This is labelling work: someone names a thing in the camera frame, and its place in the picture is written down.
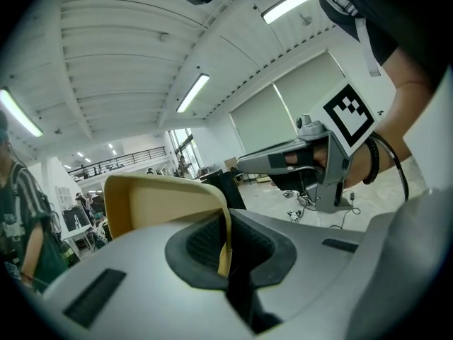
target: white wall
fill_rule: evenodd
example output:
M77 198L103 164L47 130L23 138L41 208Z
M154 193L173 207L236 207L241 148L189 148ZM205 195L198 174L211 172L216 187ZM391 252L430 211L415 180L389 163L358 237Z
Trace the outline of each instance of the white wall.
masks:
M336 42L329 46L329 52L346 77L351 80L354 87L368 102L374 114L382 110L386 115L396 89L382 68L379 69L381 76L371 77L369 75L359 42L346 33L340 32Z
M48 188L45 185L42 177L42 165L41 163L37 163L28 167L30 173L35 177L36 181L40 184L40 187L45 195L49 198L49 201L55 206L55 210L57 211L60 223L62 226L62 236L65 236L67 231L66 225L64 223L62 208L59 205L57 192L55 190L55 186L59 186L62 188L68 188L71 192L71 199L72 203L75 204L75 197L77 193L81 193L82 190L80 187L72 180L72 178L67 173L66 169L60 164L58 158L53 157L49 160L49 185Z
M127 139L122 139L121 143L124 155L166 146L165 139L162 136L155 137L153 134L129 137Z
M343 73L351 80L363 99L368 102L373 112L377 114L377 111L384 111L384 115L388 112L394 98L395 88L382 68L380 77L369 75L360 44L341 29L323 33L317 38L316 44L315 38L313 42L300 45L294 50L297 51L293 52L292 57L290 57L290 53L287 54L288 57L283 56L280 66L272 67L270 65L268 67L270 70L266 68L261 72L262 75L257 74L254 79L243 86L243 91L237 91L235 97L232 96L217 110L217 113L210 117L207 127L192 129L205 166L218 164L224 168L225 159L240 157L244 154L229 112L270 82L276 81L326 50L331 53Z

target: cable on floor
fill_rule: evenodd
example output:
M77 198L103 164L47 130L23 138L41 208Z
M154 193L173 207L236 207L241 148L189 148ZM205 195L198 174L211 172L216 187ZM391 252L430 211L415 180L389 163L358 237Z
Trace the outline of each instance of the cable on floor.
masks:
M352 209L349 209L343 216L343 220L341 221L341 225L331 225L329 228L338 228L338 229L342 229L343 228L343 225L345 224L345 218L346 218L346 215L349 213L349 212L353 212L354 214L356 215L359 215L362 211L355 207L354 206L354 199L355 199L355 194L352 190L349 190L351 192L350 194L350 200L351 200L351 205L352 205Z

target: person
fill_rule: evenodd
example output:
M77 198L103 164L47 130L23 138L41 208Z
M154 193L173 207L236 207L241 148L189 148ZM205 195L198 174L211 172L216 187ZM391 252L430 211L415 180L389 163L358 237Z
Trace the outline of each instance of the person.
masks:
M178 172L181 178L187 178L189 176L189 164L186 164L184 155L179 157Z
M403 136L429 104L447 68L449 54L444 50L449 46L446 42L448 34L440 32L436 26L445 14L442 2L446 0L348 1L357 10L356 16L332 4L335 0L319 0L319 3L336 25L356 40L359 40L356 18L366 19L371 53L396 89L393 103L375 132L393 147L402 162L411 155ZM380 173L390 169L394 162L381 145L377 145L377 149ZM366 144L354 153L345 187L369 177L371 155ZM325 147L315 149L316 162L325 166L326 158ZM297 155L288 154L286 161L297 164Z
M8 121L0 110L0 250L22 283L43 292L67 270L50 232L50 210L35 179L11 156Z
M76 201L78 201L80 203L80 205L82 206L82 208L84 209L84 212L88 218L88 220L90 221L91 224L93 224L93 218L91 217L91 211L90 211L90 203L87 199L84 198L84 196L82 195L82 193L77 193L76 194Z

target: green shirt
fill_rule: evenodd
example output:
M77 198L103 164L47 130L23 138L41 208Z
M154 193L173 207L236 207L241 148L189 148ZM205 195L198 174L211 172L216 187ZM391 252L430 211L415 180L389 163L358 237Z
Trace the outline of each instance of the green shirt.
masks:
M13 189L16 174L17 195ZM50 232L50 214L30 172L14 163L6 185L0 188L0 250L9 258L18 260L20 270L31 232L41 222L44 239L36 266L33 286L43 292L47 285L63 273L63 261L55 239Z

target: black wristband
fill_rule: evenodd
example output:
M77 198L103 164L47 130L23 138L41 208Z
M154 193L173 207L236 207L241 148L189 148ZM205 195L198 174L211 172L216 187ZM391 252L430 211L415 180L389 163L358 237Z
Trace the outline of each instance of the black wristband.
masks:
M379 150L377 149L376 142L374 142L371 137L367 138L365 144L368 146L371 154L371 170L369 171L368 176L363 180L363 184L369 185L376 179L376 176L379 173Z

